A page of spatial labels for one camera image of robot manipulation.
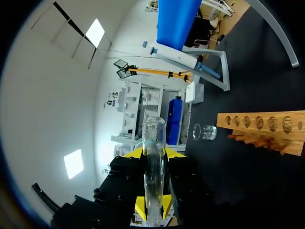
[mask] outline ceiling light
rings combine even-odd
[[[90,28],[88,29],[86,36],[97,48],[104,34],[105,30],[101,26],[99,20],[95,19]]]
[[[83,171],[84,166],[82,164],[81,150],[76,150],[73,153],[64,156],[64,161],[68,173],[69,179],[72,179],[81,171]]]

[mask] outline blue container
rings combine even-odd
[[[166,143],[168,145],[176,145],[178,144],[179,138],[179,123],[170,123],[166,128]]]
[[[182,50],[201,0],[159,0],[157,42]]]
[[[170,101],[167,126],[166,126],[166,143],[176,145],[179,141],[179,127],[182,113],[182,100],[173,99]]]
[[[167,123],[179,123],[182,113],[182,100],[173,99],[170,101],[167,115]]]

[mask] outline glass beaker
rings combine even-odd
[[[200,125],[199,123],[197,123],[193,128],[194,140],[214,140],[216,138],[216,135],[217,128],[213,125]]]

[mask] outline black table surface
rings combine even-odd
[[[224,92],[201,80],[204,102],[192,105],[186,154],[197,160],[216,204],[234,205],[270,188],[274,198],[281,198],[302,177],[302,156],[281,156],[227,139],[232,131],[224,128],[217,128],[215,140],[195,141],[192,129],[196,123],[216,125],[218,113],[305,110],[304,59],[296,48],[300,66],[293,69],[278,37],[252,8],[217,49],[226,51],[231,90]],[[204,63],[221,73],[217,57]]]

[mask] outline clear glass tube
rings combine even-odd
[[[157,227],[161,218],[166,123],[160,117],[148,118],[142,126],[143,155],[147,158],[144,174],[145,204],[148,210],[147,222]]]

